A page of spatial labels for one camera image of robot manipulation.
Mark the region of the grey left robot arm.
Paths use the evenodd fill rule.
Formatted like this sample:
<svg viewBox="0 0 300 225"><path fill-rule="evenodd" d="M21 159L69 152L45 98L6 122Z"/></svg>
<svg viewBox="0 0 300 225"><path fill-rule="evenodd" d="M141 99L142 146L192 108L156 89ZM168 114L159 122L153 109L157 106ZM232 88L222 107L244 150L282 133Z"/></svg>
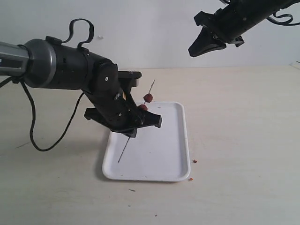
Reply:
<svg viewBox="0 0 300 225"><path fill-rule="evenodd" d="M33 39L23 45L0 44L0 73L18 77L32 88L82 90L93 104L85 118L115 133L135 137L143 127L161 127L162 117L139 108L131 89L140 72L119 71L110 59Z"/></svg>

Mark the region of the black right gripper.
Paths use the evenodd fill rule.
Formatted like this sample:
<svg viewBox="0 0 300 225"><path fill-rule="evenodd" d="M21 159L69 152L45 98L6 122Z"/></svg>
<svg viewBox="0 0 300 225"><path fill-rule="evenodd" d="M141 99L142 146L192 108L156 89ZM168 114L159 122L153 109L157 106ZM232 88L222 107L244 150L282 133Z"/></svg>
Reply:
<svg viewBox="0 0 300 225"><path fill-rule="evenodd" d="M294 5L294 0L223 0L221 2L226 4L226 7L214 14L201 11L194 16L196 25L203 28L188 48L191 57L223 50L226 48L225 43L234 44L236 47L242 45L244 41L241 35L265 19L279 26L295 25L292 23L291 14L277 15L281 9Z"/></svg>

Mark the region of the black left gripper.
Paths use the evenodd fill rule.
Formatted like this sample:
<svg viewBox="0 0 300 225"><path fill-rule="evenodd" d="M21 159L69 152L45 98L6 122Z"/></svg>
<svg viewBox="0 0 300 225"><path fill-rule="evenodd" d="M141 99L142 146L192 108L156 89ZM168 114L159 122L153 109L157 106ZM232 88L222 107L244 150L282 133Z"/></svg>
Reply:
<svg viewBox="0 0 300 225"><path fill-rule="evenodd" d="M93 120L115 133L135 138L138 128L155 126L161 128L162 116L149 111L139 110L131 94L131 87L123 88L121 85L110 93L100 89L83 93L93 104L87 108L84 117Z"/></svg>

